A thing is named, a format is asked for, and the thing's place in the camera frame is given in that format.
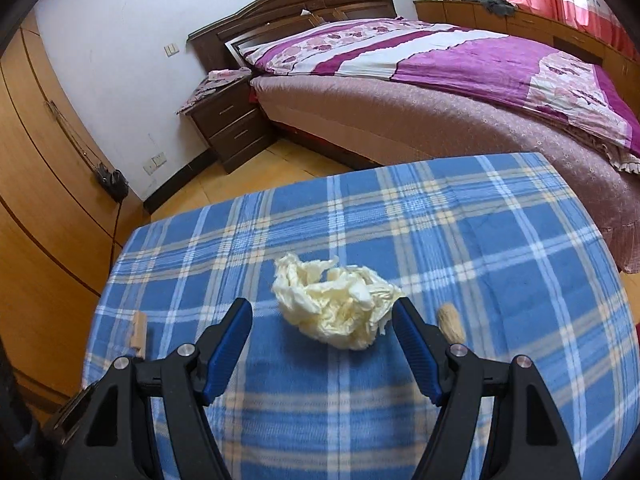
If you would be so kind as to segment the cream tissue paper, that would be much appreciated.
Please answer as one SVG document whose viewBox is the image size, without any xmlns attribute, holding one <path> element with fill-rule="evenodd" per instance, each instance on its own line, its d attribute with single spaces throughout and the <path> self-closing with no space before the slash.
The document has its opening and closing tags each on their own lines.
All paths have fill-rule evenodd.
<svg viewBox="0 0 640 480">
<path fill-rule="evenodd" d="M 366 266 L 303 261 L 286 254 L 274 262 L 271 290 L 285 321 L 305 336 L 340 350 L 362 351 L 385 333 L 401 289 Z"/>
</svg>

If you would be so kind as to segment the orange wooden wardrobe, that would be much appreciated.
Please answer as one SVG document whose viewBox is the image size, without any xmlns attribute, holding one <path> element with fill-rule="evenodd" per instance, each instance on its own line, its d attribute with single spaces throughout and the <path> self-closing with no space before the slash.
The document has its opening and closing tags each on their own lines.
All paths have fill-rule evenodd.
<svg viewBox="0 0 640 480">
<path fill-rule="evenodd" d="M 1 57 L 1 340 L 40 422 L 80 388 L 93 312 L 130 234 L 149 220 L 118 204 L 108 162 L 58 82 L 28 14 Z"/>
</svg>

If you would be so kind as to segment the black bag hanging on wardrobe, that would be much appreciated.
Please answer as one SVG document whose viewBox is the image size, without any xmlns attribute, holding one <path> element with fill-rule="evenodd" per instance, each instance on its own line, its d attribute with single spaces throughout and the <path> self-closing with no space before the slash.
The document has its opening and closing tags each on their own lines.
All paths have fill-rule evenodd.
<svg viewBox="0 0 640 480">
<path fill-rule="evenodd" d="M 121 204 L 126 200 L 129 194 L 129 184 L 119 170 L 109 170 L 104 164 L 99 164 L 93 169 L 93 173 L 99 185 L 115 203 Z"/>
</svg>

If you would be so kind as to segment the dark wooden nightstand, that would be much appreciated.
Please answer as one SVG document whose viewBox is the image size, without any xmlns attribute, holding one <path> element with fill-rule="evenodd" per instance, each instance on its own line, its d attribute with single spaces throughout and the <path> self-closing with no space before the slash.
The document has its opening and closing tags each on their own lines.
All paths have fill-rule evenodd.
<svg viewBox="0 0 640 480">
<path fill-rule="evenodd" d="M 277 140 L 248 78 L 218 89 L 186 111 L 227 174 Z"/>
</svg>

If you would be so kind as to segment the purple floral quilt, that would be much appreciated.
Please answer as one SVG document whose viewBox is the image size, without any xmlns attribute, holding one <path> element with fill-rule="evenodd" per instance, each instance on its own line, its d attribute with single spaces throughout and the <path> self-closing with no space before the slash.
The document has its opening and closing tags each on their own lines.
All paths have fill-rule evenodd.
<svg viewBox="0 0 640 480">
<path fill-rule="evenodd" d="M 639 122 L 601 67 L 540 42 L 404 18 L 329 22 L 235 48 L 273 76 L 370 78 L 466 96 L 541 119 L 638 174 Z"/>
</svg>

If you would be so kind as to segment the bed with mauve bedspread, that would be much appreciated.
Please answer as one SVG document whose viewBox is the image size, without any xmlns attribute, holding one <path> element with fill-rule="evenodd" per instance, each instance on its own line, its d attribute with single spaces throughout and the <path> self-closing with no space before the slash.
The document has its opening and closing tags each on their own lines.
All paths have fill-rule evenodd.
<svg viewBox="0 0 640 480">
<path fill-rule="evenodd" d="M 439 157 L 544 155 L 577 194 L 620 268 L 639 270 L 639 178 L 541 119 L 466 96 L 375 79 L 259 76 L 267 117 L 294 140 L 390 166 Z"/>
</svg>

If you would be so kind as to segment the folded pink cloth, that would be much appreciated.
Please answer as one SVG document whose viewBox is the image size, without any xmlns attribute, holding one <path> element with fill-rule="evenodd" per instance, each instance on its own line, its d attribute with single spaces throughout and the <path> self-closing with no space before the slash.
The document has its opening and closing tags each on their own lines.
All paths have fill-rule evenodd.
<svg viewBox="0 0 640 480">
<path fill-rule="evenodd" d="M 199 102 L 227 88 L 230 84 L 249 77 L 251 73 L 252 71 L 247 67 L 235 70 L 211 70 L 191 93 L 189 99 L 178 108 L 176 114 L 186 114 Z"/>
</svg>

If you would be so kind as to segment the long low wooden cabinet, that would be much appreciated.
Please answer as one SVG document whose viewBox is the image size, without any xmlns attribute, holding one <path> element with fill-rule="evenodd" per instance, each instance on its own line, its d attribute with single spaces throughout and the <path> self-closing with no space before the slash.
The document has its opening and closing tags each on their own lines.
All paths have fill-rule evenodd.
<svg viewBox="0 0 640 480">
<path fill-rule="evenodd" d="M 420 21 L 527 38 L 599 65 L 613 81 L 618 95 L 639 117 L 639 63 L 585 32 L 524 11 L 515 11 L 512 16 L 499 16 L 477 2 L 416 0 L 414 6 Z"/>
</svg>

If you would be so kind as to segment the dark clothes pile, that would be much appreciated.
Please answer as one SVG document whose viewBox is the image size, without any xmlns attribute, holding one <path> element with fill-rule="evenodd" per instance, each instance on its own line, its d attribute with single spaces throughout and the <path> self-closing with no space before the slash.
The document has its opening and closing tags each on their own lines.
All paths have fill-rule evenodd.
<svg viewBox="0 0 640 480">
<path fill-rule="evenodd" d="M 508 0 L 463 0 L 463 1 L 481 4 L 487 12 L 489 12 L 490 14 L 501 16 L 502 18 L 508 18 L 509 16 L 513 16 L 516 10 L 518 10 L 518 7 L 514 6 L 514 4 L 510 3 Z"/>
</svg>

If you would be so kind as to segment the dark wooden headboard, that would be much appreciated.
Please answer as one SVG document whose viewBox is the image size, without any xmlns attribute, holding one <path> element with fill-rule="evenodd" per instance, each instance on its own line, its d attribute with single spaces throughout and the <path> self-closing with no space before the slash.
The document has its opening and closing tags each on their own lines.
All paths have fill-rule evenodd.
<svg viewBox="0 0 640 480">
<path fill-rule="evenodd" d="M 245 64 L 240 47 L 271 41 L 323 23 L 350 18 L 394 18 L 394 0 L 255 0 L 188 36 L 208 72 Z"/>
</svg>

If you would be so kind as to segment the wall power socket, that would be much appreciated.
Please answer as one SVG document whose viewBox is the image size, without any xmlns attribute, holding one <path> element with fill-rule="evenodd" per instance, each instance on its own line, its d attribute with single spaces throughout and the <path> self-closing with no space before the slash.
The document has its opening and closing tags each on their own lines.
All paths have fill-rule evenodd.
<svg viewBox="0 0 640 480">
<path fill-rule="evenodd" d="M 160 152 L 155 156 L 149 158 L 146 162 L 143 163 L 143 169 L 148 176 L 152 176 L 154 172 L 163 166 L 163 164 L 167 162 L 167 158 L 164 152 Z"/>
</svg>

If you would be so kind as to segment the wall light switch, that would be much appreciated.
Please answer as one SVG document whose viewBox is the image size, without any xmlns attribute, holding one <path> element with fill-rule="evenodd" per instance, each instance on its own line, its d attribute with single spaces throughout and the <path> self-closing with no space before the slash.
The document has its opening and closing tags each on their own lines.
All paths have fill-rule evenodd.
<svg viewBox="0 0 640 480">
<path fill-rule="evenodd" d="M 171 58 L 173 55 L 179 52 L 179 48 L 175 44 L 168 44 L 164 47 L 164 51 L 168 58 Z"/>
</svg>

